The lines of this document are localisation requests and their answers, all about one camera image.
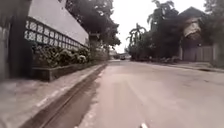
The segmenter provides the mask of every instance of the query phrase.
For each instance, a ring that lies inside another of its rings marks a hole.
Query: roof
[[[196,9],[194,7],[190,7],[179,14],[179,17],[182,20],[187,20],[192,17],[205,17],[205,16],[206,14],[203,11]]]

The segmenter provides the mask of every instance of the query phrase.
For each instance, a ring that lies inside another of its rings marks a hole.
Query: flower bed
[[[53,81],[61,76],[91,67],[97,63],[73,64],[57,68],[33,68],[31,76],[34,79]]]
[[[93,66],[87,49],[69,50],[60,47],[35,44],[33,51],[33,68],[31,77],[52,81],[60,76]]]

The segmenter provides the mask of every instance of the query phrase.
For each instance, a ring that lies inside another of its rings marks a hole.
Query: building
[[[0,79],[29,74],[33,43],[88,48],[89,35],[66,10],[66,0],[15,0],[15,6],[9,1],[0,2],[5,12],[13,12],[0,13]]]

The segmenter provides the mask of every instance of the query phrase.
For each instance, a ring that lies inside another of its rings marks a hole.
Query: gate
[[[212,62],[213,48],[212,46],[203,46],[197,48],[196,61],[197,62]]]
[[[8,77],[9,26],[9,22],[0,19],[0,80]]]

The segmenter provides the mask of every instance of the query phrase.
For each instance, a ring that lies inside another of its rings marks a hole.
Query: sidewalk
[[[166,65],[166,66],[207,71],[207,72],[224,73],[224,69],[214,68],[209,63],[189,62],[189,63],[179,63],[179,64]]]
[[[63,76],[51,83],[13,80],[0,85],[0,128],[19,128],[103,65]]]

